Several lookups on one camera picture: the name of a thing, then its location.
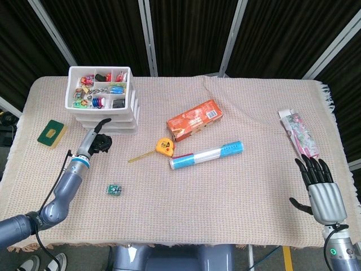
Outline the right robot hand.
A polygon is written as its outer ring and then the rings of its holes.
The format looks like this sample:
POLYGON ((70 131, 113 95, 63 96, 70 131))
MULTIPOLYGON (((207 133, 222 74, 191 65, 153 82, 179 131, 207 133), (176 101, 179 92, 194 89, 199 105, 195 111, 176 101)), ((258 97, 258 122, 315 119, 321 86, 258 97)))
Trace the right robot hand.
POLYGON ((310 205, 290 198, 291 204, 306 212, 322 225, 341 224, 347 218, 346 208, 338 184, 333 180, 329 166, 322 159, 314 159, 302 154, 295 159, 299 167, 310 205))

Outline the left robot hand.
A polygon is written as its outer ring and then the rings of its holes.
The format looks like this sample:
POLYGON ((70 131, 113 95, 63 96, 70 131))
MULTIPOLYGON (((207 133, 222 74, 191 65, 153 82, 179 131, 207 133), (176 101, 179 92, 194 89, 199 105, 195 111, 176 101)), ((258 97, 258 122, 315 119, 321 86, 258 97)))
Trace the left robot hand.
POLYGON ((108 152, 112 145, 112 138, 109 135, 100 134, 100 131, 102 127, 111 120, 111 118, 103 119, 95 128, 89 130, 77 150, 77 156, 82 155, 90 159, 94 154, 99 152, 108 152))

